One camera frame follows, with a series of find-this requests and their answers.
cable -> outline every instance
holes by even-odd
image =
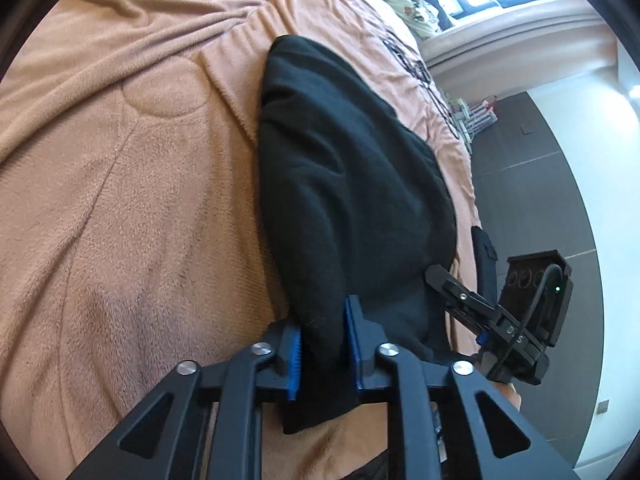
[[[552,272],[557,272],[560,277],[560,281],[562,281],[562,269],[558,265],[551,264],[545,269],[545,273],[542,275],[542,280],[538,285],[538,290],[536,290],[536,293],[533,296],[533,300],[531,301],[531,304],[529,305],[524,317],[522,318],[522,321],[520,322],[520,326],[518,327],[516,332],[513,333],[511,341],[509,341],[508,345],[505,346],[504,350],[500,353],[498,360],[486,375],[486,378],[490,381],[493,381],[496,378],[496,374],[498,373],[504,362],[507,360],[507,357],[509,357],[509,355],[511,354],[511,350],[513,350],[513,347],[516,346],[518,338],[522,335],[529,321],[531,320],[531,316],[533,316],[533,313],[536,311],[536,307],[540,302],[540,298],[542,298],[542,293],[545,291],[548,285],[548,279]]]

white wall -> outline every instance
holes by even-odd
[[[616,68],[529,94],[574,173],[600,261],[605,334],[598,402],[609,399],[609,411],[593,417],[577,463],[585,480],[599,480],[615,466],[606,456],[622,456],[640,428],[640,123]]]
[[[618,43],[618,81],[622,88],[629,92],[632,88],[640,86],[640,70],[631,59],[628,52]],[[636,108],[636,112],[640,113],[640,99],[633,99],[631,104]]]
[[[477,103],[616,65],[616,36],[586,0],[513,7],[420,44],[438,88]]]

bed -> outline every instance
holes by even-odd
[[[476,287],[470,161],[381,0],[61,0],[0,85],[0,418],[62,480],[177,362],[224,360],[287,311],[257,209],[267,51],[299,34],[346,59],[433,149]],[[471,354],[471,334],[449,323]],[[265,479],[339,479],[386,448],[385,407],[284,436]]]

wall switch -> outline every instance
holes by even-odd
[[[607,413],[608,409],[609,409],[609,399],[603,400],[602,402],[599,402],[596,407],[596,415],[602,415],[603,413]]]

floor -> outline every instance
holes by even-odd
[[[590,222],[562,150],[528,94],[497,105],[500,119],[473,142],[482,226],[498,253],[498,291],[508,256],[557,249],[573,268],[574,293],[540,386],[516,384],[522,413],[574,466],[596,403],[604,339],[600,269]]]

